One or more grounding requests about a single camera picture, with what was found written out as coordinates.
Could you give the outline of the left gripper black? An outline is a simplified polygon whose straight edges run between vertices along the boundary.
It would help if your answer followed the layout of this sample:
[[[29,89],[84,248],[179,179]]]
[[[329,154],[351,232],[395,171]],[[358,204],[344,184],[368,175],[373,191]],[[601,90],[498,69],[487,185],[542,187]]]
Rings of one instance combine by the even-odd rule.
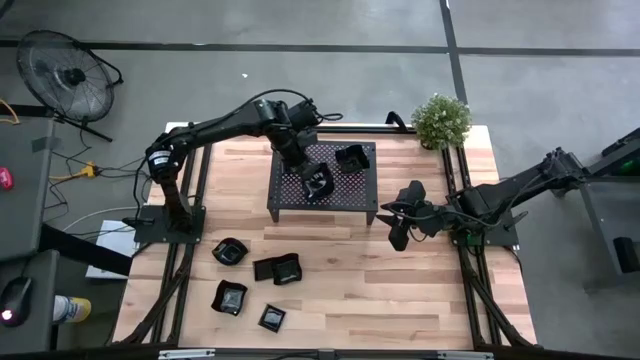
[[[307,201],[311,201],[315,186],[329,186],[334,183],[333,175],[327,163],[313,163],[296,141],[278,147],[283,166],[298,174],[302,179],[302,189]]]

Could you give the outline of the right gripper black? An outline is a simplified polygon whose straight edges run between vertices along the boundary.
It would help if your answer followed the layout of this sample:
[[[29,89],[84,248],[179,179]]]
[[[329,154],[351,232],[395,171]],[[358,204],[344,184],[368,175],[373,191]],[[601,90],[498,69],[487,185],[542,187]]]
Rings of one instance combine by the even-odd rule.
[[[426,200],[426,191],[418,180],[412,180],[402,188],[396,200],[381,205],[393,215],[377,214],[376,218],[391,226],[389,241],[395,250],[405,250],[409,242],[409,231],[417,227],[425,236],[434,237],[446,227],[445,216],[448,205],[436,205]]]

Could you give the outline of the black round mini plate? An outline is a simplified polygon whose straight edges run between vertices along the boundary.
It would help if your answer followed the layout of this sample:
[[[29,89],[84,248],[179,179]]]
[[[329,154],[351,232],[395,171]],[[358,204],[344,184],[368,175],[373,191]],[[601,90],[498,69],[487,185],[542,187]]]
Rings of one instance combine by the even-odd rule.
[[[331,195],[335,189],[335,184],[330,184],[329,186],[315,186],[313,183],[313,178],[312,178],[312,185],[314,188],[314,194],[313,194],[313,198],[311,201],[309,202],[316,202],[319,201],[321,199],[324,199],[326,197],[328,197],[329,195]]]

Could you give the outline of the black wavy square plate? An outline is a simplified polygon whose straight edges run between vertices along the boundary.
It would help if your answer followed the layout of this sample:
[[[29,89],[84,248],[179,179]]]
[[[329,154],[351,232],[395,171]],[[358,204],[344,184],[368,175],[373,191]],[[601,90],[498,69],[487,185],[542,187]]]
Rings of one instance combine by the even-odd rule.
[[[334,155],[337,169],[343,174],[358,173],[369,169],[371,166],[364,147],[359,144],[336,150]]]
[[[247,291],[248,288],[243,284],[221,280],[211,308],[220,313],[237,316],[242,311]]]

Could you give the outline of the black deep square plate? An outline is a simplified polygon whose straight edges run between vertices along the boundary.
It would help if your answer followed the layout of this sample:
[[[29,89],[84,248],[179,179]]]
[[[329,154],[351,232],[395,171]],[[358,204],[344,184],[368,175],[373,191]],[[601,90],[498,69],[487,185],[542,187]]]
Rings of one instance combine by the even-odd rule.
[[[288,253],[274,258],[271,269],[275,285],[286,285],[302,280],[302,268],[297,253]]]

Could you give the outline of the black rounded mini plate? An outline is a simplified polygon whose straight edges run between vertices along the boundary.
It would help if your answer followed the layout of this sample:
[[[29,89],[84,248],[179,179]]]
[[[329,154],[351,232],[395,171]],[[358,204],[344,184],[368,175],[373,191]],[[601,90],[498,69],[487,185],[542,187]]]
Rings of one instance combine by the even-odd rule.
[[[248,253],[246,245],[233,237],[221,240],[212,250],[213,257],[225,266],[239,264]]]

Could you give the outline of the black small square plate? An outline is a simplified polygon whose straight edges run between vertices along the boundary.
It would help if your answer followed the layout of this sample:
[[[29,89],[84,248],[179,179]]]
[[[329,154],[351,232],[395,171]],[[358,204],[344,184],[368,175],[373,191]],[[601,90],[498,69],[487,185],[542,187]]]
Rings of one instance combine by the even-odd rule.
[[[286,316],[286,312],[270,304],[266,304],[258,321],[258,325],[271,332],[278,333]]]

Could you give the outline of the black perforated metal riser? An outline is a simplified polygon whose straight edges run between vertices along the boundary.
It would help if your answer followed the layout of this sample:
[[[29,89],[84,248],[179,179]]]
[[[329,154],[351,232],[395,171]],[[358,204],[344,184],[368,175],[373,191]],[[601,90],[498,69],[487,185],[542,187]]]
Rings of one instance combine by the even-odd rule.
[[[359,145],[369,161],[369,167],[354,173],[343,173],[335,152]],[[334,191],[327,197],[312,202],[305,198],[302,180],[287,169],[279,154],[274,153],[267,198],[267,209],[274,223],[279,221],[281,210],[313,210],[338,212],[363,212],[366,223],[371,225],[378,210],[376,143],[361,141],[320,140],[309,146],[306,153],[312,161],[326,163],[334,180]]]

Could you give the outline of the green potted plant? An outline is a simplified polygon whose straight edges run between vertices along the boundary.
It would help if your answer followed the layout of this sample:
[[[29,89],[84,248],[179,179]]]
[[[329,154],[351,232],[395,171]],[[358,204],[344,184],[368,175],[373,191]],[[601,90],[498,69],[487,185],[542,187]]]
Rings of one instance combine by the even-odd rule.
[[[461,147],[471,129],[471,111],[455,97],[435,93],[411,114],[411,125],[428,150]]]

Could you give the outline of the grey metal stand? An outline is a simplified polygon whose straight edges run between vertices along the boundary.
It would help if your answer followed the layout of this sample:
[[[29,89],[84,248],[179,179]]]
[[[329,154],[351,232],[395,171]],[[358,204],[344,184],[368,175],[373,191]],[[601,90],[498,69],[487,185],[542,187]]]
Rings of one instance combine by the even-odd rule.
[[[640,176],[611,176],[610,172],[640,155],[640,139],[610,153],[588,167],[590,176],[581,185],[585,208],[598,238],[611,259],[613,273],[584,284],[587,293],[622,287],[640,288],[640,271],[622,273],[613,245],[618,237],[634,242],[640,259]]]

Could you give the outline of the white flat box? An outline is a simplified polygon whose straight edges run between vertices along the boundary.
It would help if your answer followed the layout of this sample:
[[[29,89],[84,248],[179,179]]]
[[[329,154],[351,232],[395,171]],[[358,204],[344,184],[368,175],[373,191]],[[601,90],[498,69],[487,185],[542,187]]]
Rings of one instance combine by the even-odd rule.
[[[121,221],[104,220],[98,233],[96,244],[131,257],[137,250],[134,242],[135,229]],[[89,265],[85,277],[98,280],[127,280],[127,275],[121,275]]]

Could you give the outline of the black cylinder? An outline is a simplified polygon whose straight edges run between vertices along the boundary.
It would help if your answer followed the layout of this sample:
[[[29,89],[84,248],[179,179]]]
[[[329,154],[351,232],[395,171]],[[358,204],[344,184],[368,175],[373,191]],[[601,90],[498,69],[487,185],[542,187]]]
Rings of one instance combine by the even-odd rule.
[[[613,245],[622,273],[626,274],[640,271],[640,259],[635,252],[634,242],[631,238],[615,238]]]

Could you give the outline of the black device green light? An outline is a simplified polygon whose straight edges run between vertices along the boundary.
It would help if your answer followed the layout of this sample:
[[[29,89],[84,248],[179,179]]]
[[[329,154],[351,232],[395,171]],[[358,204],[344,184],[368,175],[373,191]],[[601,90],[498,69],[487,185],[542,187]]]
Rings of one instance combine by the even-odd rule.
[[[616,140],[614,143],[610,144],[606,148],[601,151],[601,155],[603,157],[609,155],[610,153],[626,146],[629,142],[635,139],[640,139],[640,127],[631,131],[624,137]],[[622,164],[619,168],[612,170],[610,172],[611,176],[640,176],[640,155],[636,158],[631,159],[624,164]]]

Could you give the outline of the black desk foot bar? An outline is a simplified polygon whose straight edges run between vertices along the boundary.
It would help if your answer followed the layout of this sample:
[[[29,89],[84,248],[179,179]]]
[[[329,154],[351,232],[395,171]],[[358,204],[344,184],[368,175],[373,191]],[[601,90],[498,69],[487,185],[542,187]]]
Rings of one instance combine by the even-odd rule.
[[[82,240],[47,224],[41,225],[38,250],[56,250],[62,257],[124,276],[129,275],[132,264],[130,256]]]

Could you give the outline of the black floor fan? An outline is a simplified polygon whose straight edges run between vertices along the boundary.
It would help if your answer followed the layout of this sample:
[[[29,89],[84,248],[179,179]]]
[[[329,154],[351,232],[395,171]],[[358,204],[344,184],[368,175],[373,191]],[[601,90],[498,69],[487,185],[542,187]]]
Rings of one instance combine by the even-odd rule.
[[[85,43],[52,30],[24,35],[17,44],[16,65],[28,91],[55,121],[112,140],[90,125],[111,111],[115,88],[124,83],[120,69]]]

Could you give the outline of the grey tape strip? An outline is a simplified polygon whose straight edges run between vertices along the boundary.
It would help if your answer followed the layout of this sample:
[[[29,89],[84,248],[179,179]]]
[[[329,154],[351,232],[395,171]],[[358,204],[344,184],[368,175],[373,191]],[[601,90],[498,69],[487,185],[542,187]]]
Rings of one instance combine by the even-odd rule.
[[[61,144],[61,139],[55,136],[46,136],[31,141],[33,153],[56,150]]]

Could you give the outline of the white yellow spray can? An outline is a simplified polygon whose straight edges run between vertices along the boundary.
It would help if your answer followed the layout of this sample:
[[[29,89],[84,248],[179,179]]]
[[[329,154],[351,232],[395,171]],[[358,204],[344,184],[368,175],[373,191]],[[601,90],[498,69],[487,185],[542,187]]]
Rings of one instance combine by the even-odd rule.
[[[54,324],[83,322],[91,310],[91,302],[86,298],[56,295],[52,321]]]

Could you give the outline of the grey side desk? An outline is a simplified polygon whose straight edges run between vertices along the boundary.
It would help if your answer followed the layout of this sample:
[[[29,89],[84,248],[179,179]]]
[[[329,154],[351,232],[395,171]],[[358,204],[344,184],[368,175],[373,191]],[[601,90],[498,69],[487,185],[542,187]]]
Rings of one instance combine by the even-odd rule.
[[[14,187],[0,187],[0,293],[21,275],[31,277],[30,314],[17,327],[0,324],[0,357],[50,348],[54,285],[59,253],[39,251],[51,151],[33,153],[31,141],[54,136],[50,120],[0,124],[0,167],[10,170]]]

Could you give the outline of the black computer mouse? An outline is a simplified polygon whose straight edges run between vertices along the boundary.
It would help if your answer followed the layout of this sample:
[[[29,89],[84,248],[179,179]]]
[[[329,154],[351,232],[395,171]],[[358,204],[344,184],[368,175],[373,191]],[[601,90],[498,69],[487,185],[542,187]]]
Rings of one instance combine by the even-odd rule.
[[[33,280],[20,276],[10,280],[0,293],[0,323],[5,327],[22,325],[30,314]]]

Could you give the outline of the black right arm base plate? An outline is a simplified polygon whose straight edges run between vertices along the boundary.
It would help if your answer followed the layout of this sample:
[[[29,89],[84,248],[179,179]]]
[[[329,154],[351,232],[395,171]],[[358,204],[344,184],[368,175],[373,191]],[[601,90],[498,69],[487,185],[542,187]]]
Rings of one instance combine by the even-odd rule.
[[[457,246],[516,246],[519,244],[517,222],[511,211],[502,214],[495,226],[465,220],[460,226],[453,228],[451,241]]]

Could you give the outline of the silver metal bracket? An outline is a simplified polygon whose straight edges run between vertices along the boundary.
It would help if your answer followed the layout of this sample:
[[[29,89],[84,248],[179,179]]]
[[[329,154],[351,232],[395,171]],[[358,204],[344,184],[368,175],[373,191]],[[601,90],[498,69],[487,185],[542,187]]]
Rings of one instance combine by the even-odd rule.
[[[438,351],[438,360],[495,360],[490,352],[476,351]]]
[[[160,351],[157,360],[212,360],[215,356],[214,349],[172,349]]]

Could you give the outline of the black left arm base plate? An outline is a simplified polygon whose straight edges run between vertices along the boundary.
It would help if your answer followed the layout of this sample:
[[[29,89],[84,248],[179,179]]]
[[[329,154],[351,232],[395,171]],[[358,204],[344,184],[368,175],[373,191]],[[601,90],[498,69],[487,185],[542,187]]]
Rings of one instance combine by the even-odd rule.
[[[135,226],[137,243],[196,244],[199,243],[206,216],[205,207],[192,206],[192,226],[184,232],[170,228],[167,210],[160,205],[145,205],[141,209],[140,223]]]

